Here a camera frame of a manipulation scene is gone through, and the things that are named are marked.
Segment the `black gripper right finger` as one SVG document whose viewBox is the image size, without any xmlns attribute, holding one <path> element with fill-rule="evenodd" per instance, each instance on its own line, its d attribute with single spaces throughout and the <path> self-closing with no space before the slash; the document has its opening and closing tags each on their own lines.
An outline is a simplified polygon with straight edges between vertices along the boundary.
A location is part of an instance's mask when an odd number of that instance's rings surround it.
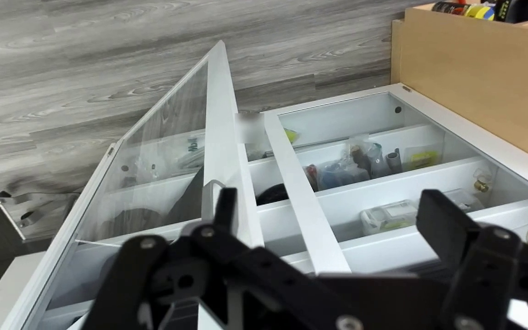
<svg viewBox="0 0 528 330">
<path fill-rule="evenodd" d="M 480 226 L 441 190 L 425 188 L 419 195 L 416 228 L 445 263 L 460 263 Z"/>
</svg>

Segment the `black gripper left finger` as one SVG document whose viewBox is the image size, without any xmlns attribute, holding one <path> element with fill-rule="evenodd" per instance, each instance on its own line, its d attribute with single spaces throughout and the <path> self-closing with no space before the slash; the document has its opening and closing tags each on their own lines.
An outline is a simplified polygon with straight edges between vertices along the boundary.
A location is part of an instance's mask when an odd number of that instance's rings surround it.
<svg viewBox="0 0 528 330">
<path fill-rule="evenodd" d="M 212 223 L 223 232 L 234 230 L 236 193 L 238 190 L 234 186 L 223 186 L 218 195 Z"/>
</svg>

